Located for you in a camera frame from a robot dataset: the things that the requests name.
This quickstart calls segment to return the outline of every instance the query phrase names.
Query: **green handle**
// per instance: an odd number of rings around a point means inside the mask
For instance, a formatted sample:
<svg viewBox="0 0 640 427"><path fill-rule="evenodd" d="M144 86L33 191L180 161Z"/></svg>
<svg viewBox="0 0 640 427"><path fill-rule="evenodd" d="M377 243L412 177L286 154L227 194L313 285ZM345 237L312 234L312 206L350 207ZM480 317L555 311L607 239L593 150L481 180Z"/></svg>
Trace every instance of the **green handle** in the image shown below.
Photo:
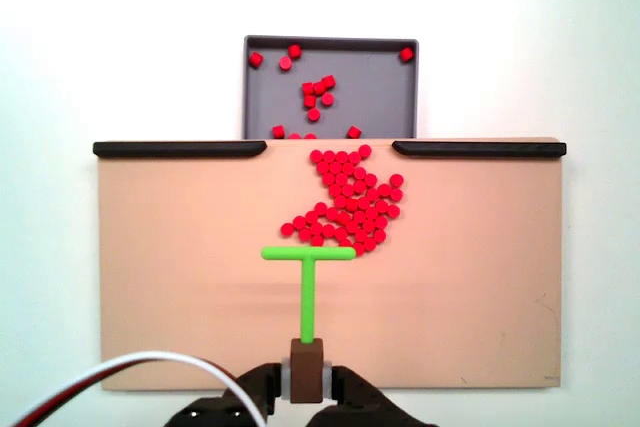
<svg viewBox="0 0 640 427"><path fill-rule="evenodd" d="M351 247L265 247L265 260L300 260L300 342L311 344L314 339L316 302L316 260L351 260L356 251Z"/></svg>

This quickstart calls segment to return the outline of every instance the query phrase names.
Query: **white background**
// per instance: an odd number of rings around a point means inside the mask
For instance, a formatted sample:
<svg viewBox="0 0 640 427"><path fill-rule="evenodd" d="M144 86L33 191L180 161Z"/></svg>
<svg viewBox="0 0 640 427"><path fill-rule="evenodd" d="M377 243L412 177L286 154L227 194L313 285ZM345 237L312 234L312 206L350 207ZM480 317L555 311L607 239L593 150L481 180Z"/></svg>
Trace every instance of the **white background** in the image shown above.
<svg viewBox="0 0 640 427"><path fill-rule="evenodd" d="M0 425L99 361L92 143L239 138L249 33L416 38L420 136L568 144L562 387L392 400L441 427L640 425L640 0L0 0ZM94 388L46 425L161 426L197 396Z"/></svg>

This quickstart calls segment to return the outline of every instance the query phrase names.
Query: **gray tray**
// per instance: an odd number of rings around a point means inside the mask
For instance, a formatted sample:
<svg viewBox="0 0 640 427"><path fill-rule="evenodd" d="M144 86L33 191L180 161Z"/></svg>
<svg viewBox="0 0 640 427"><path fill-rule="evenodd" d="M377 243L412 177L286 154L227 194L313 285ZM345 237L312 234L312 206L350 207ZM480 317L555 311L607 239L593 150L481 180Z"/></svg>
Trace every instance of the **gray tray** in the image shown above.
<svg viewBox="0 0 640 427"><path fill-rule="evenodd" d="M288 72L280 58L291 44L300 44L302 57ZM410 47L415 56L402 62L398 53ZM264 60L258 69L248 63L251 52ZM335 98L317 122L307 119L302 84L333 75ZM312 37L245 37L245 139L271 139L272 128L283 125L287 137L312 132L320 139L345 138L355 125L362 138L411 138L416 134L418 42L416 40L338 39Z"/></svg>

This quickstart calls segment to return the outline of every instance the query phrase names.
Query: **wooden board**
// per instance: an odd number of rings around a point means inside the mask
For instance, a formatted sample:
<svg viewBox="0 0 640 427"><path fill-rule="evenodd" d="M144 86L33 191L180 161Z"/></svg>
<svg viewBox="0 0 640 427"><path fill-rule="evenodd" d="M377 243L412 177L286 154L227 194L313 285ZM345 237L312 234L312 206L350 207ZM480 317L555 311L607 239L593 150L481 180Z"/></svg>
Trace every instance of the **wooden board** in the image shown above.
<svg viewBox="0 0 640 427"><path fill-rule="evenodd" d="M554 139L518 139L553 141ZM379 387L560 383L561 160L412 158L369 140L362 165L406 181L384 245L318 263L325 358ZM105 159L99 165L102 356L172 350L241 374L288 356L300 268L264 261L279 228L328 201L312 149L269 141L245 159ZM208 389L208 376L145 365L108 389Z"/></svg>

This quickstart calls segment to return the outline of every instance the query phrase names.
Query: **wire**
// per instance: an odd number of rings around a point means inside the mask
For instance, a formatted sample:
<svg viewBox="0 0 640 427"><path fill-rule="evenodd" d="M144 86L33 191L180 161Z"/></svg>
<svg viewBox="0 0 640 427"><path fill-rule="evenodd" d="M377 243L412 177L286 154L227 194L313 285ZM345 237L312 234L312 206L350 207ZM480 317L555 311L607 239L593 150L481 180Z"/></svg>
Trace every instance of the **wire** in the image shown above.
<svg viewBox="0 0 640 427"><path fill-rule="evenodd" d="M78 395L80 392L91 387L97 382L106 379L107 377L125 370L134 365L138 365L144 362L151 362L155 360L170 360L175 362L182 362L184 364L194 365L209 372L217 379L221 380L247 408L251 417L255 421L258 427L267 427L267 423L262 418L260 410L256 404L251 400L251 397L240 387L234 380L233 376L226 370L218 365L209 362L207 360L192 357L190 355L179 354L176 352L162 352L162 351L146 351L135 352L133 354L127 354L115 359L108 360L102 364L94 367L93 369L85 372L84 374L71 380L63 387L48 395L44 399L35 403L30 409L28 409L18 420L11 424L14 427L34 427L43 422L53 412L62 407L65 403Z"/></svg>

